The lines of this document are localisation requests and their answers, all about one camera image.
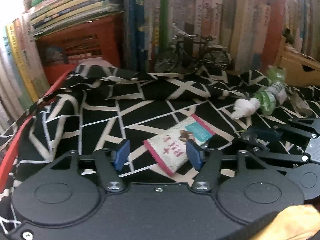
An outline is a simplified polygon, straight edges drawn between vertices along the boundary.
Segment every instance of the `stack of books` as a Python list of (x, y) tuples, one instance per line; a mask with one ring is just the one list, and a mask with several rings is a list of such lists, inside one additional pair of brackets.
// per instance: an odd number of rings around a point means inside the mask
[[(313, 4), (312, 0), (125, 0), (127, 67), (152, 71), (159, 53), (172, 41), (173, 23), (189, 34), (212, 36), (213, 45), (227, 46), (238, 72), (272, 65), (286, 28), (296, 49), (312, 55), (316, 53), (310, 40), (316, 26)], [(194, 44), (189, 53), (196, 56), (198, 48)]]
[(36, 39), (123, 10), (123, 0), (34, 0), (32, 5)]
[(0, 132), (48, 90), (30, 15), (0, 27)]

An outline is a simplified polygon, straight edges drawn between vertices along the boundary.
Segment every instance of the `yellow book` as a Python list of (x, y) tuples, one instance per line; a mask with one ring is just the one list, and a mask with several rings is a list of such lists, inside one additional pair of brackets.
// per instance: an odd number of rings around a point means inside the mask
[(65, 9), (71, 8), (72, 6), (75, 6), (75, 5), (78, 5), (80, 3), (87, 2), (87, 1), (90, 1), (90, 0), (73, 0), (73, 1), (67, 2), (67, 3), (65, 3), (65, 4), (55, 8), (53, 10), (50, 10), (50, 11), (46, 12), (45, 14), (33, 19), (31, 21), (31, 25), (35, 25), (36, 23), (44, 20), (45, 18), (47, 18), (47, 17), (49, 17), (51, 15), (54, 15), (54, 14), (60, 12), (60, 11), (63, 11)]
[(238, 53), (238, 44), (241, 35), (242, 21), (244, 13), (244, 0), (236, 0), (236, 13), (233, 24), (233, 33), (230, 42), (230, 55), (232, 59), (236, 59)]
[(102, 2), (97, 2), (97, 3), (94, 3), (94, 4), (90, 4), (88, 6), (79, 8), (77, 10), (74, 10), (72, 12), (66, 13), (65, 15), (59, 16), (59, 17), (57, 17), (57, 18), (55, 18), (55, 19), (53, 19), (53, 20), (41, 25), (39, 28), (36, 29), (36, 31), (41, 30), (41, 29), (43, 29), (43, 28), (45, 28), (47, 26), (50, 26), (50, 25), (52, 25), (54, 23), (57, 23), (57, 22), (59, 22), (61, 20), (64, 20), (64, 19), (66, 19), (68, 17), (71, 17), (73, 15), (76, 15), (76, 14), (79, 14), (79, 13), (82, 13), (82, 12), (97, 8), (97, 7), (102, 6), (102, 5), (108, 5), (109, 3), (110, 3), (110, 0), (105, 0), (105, 1), (102, 1)]
[(23, 61), (23, 58), (21, 56), (13, 22), (8, 23), (6, 27), (7, 27), (8, 37), (10, 40), (10, 46), (11, 46), (14, 61), (16, 62), (16, 65), (19, 69), (22, 80), (23, 80), (23, 82), (24, 82), (24, 84), (25, 84), (25, 86), (31, 96), (32, 101), (36, 102), (39, 98), (36, 94), (36, 91), (35, 91), (32, 83), (31, 83), (31, 80), (30, 80), (28, 72), (27, 72), (27, 68), (26, 68), (24, 61)]

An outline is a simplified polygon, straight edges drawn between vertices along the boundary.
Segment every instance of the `screw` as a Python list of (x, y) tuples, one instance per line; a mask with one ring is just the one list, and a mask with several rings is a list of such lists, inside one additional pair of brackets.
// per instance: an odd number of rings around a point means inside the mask
[(121, 183), (119, 181), (111, 181), (108, 182), (107, 188), (111, 190), (118, 190), (121, 189)]
[(25, 240), (32, 240), (33, 239), (33, 234), (28, 232), (28, 231), (25, 231), (25, 232), (22, 233), (22, 237)]
[(156, 191), (156, 192), (163, 192), (163, 188), (161, 188), (161, 187), (156, 187), (156, 188), (155, 188), (155, 191)]
[(306, 162), (309, 158), (308, 158), (308, 156), (303, 155), (303, 156), (301, 157), (301, 159), (302, 159), (302, 161)]
[(198, 181), (196, 182), (196, 189), (198, 190), (207, 190), (209, 189), (209, 183), (205, 181)]

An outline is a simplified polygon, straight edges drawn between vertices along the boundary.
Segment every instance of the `miniature bicycle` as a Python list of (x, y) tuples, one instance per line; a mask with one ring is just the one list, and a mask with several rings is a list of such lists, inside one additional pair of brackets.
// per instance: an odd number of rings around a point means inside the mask
[[(201, 66), (207, 68), (219, 67), (222, 70), (229, 68), (232, 64), (228, 48), (220, 45), (209, 45), (213, 41), (211, 36), (200, 36), (199, 41), (195, 41), (199, 35), (190, 35), (176, 27), (173, 42), (164, 53), (160, 54), (155, 63), (155, 72), (158, 73), (191, 73)], [(192, 44), (199, 44), (198, 56), (190, 56), (184, 49), (185, 38), (192, 40)]]

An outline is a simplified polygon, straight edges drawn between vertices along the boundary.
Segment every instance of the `white tissue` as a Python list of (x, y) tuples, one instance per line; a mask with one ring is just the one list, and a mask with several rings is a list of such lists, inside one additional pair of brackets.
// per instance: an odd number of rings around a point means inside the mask
[(231, 114), (231, 119), (239, 119), (241, 117), (250, 116), (254, 114), (260, 107), (260, 102), (257, 98), (251, 98), (249, 101), (246, 99), (237, 99)]

